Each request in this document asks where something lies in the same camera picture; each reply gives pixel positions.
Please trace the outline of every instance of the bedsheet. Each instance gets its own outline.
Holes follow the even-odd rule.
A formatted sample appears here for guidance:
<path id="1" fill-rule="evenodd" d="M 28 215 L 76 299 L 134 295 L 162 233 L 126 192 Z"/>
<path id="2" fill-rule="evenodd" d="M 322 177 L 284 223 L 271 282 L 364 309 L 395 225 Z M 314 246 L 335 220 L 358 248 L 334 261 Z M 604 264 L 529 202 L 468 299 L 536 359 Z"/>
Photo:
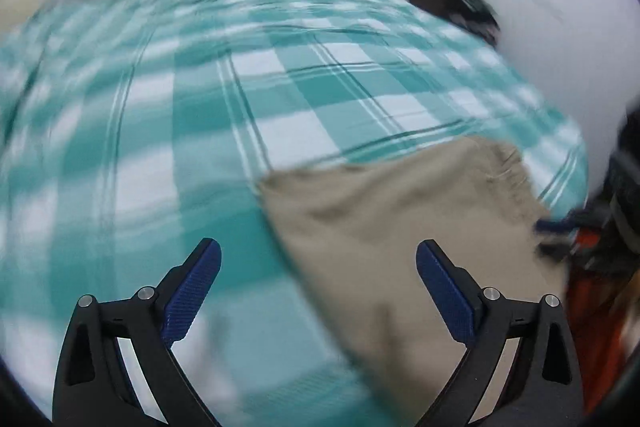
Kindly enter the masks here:
<path id="1" fill-rule="evenodd" d="M 396 425 L 265 222 L 255 184 L 270 169 L 479 134 L 518 147 L 555 214 L 586 195 L 576 124 L 402 0 L 52 6 L 0 46 L 0 96 L 0 355 L 48 414 L 76 299 L 127 298 L 213 237 L 222 270 L 174 353 L 219 420 Z"/>

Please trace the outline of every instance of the beige cloth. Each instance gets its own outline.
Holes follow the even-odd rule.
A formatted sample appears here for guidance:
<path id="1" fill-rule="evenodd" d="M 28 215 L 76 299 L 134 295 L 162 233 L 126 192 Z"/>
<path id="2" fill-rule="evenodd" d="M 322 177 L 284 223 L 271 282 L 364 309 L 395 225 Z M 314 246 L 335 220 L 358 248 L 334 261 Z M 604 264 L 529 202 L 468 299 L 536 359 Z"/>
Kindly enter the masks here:
<path id="1" fill-rule="evenodd" d="M 330 328 L 410 421 L 465 350 L 418 276 L 420 241 L 435 239 L 481 287 L 508 298 L 538 301 L 562 290 L 562 273 L 534 254 L 532 225 L 545 209 L 509 144 L 463 137 L 401 160 L 272 172 L 260 191 Z M 498 367 L 502 382 L 510 363 Z M 502 382 L 490 387 L 482 413 Z"/>

